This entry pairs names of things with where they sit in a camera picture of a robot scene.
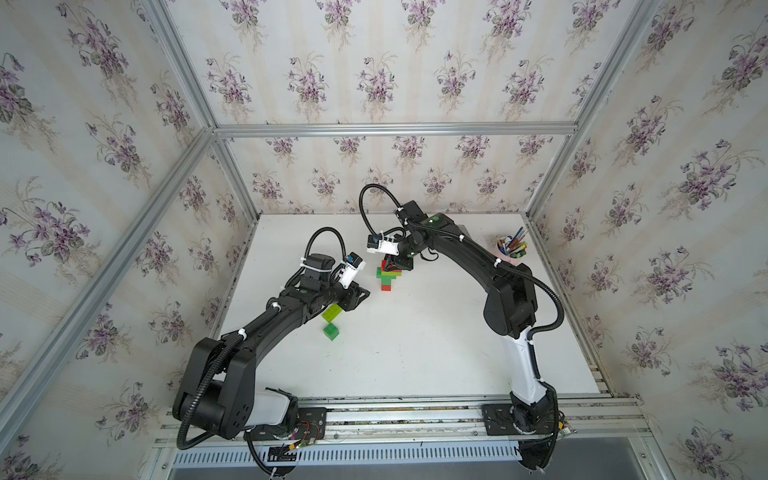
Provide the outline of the green long lego brick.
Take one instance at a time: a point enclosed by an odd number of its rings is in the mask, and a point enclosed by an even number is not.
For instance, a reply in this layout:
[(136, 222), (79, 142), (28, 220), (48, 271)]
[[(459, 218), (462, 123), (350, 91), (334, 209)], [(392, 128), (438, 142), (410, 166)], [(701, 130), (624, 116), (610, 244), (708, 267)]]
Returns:
[(382, 281), (384, 280), (390, 281), (392, 278), (395, 278), (399, 275), (400, 273), (395, 271), (387, 272), (387, 271), (383, 271), (381, 268), (378, 268), (376, 270), (376, 277), (378, 279), (381, 279)]

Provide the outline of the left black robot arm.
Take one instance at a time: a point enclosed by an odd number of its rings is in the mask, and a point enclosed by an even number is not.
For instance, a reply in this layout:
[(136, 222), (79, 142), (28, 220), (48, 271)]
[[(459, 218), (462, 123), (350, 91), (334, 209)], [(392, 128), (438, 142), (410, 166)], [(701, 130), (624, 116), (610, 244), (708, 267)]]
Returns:
[(257, 367), (285, 337), (329, 308), (350, 312), (364, 302), (370, 292), (355, 280), (363, 267), (354, 252), (343, 250), (335, 260), (307, 247), (298, 270), (261, 314), (218, 339), (200, 340), (172, 407), (180, 423), (177, 447), (187, 450), (261, 428), (291, 435), (300, 424), (298, 399), (277, 388), (257, 390)]

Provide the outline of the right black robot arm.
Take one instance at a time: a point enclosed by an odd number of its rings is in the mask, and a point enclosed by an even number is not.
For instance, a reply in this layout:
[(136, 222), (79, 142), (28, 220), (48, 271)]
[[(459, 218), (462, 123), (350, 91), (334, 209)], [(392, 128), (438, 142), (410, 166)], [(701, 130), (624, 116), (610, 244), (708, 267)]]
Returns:
[[(376, 231), (364, 209), (367, 192), (378, 190), (393, 202), (399, 225)], [(448, 215), (427, 215), (414, 202), (400, 202), (385, 186), (369, 183), (362, 187), (358, 209), (369, 235), (367, 251), (384, 256), (381, 270), (410, 271), (416, 256), (428, 250), (452, 260), (471, 276), (486, 294), (483, 318), (488, 327), (506, 342), (512, 368), (511, 415), (522, 434), (547, 428), (553, 436), (560, 430), (558, 397), (538, 367), (534, 337), (559, 328), (565, 320), (561, 300), (531, 269), (491, 253), (473, 240)]]

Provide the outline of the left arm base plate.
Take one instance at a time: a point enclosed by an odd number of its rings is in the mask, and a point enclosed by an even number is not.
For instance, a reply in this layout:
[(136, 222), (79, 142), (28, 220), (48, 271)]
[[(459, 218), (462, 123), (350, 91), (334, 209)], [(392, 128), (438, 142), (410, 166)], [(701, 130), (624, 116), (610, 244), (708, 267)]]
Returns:
[(254, 441), (280, 441), (283, 443), (315, 443), (325, 437), (328, 410), (323, 407), (289, 411), (287, 418), (277, 425), (256, 425), (246, 428)]

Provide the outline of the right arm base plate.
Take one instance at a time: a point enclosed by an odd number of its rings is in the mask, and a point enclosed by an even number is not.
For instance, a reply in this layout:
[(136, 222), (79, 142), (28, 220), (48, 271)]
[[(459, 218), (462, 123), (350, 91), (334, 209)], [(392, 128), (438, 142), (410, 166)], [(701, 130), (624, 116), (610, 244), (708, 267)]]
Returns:
[(550, 435), (554, 426), (564, 426), (564, 414), (555, 413), (554, 404), (542, 399), (524, 402), (484, 404), (482, 420), (488, 436)]

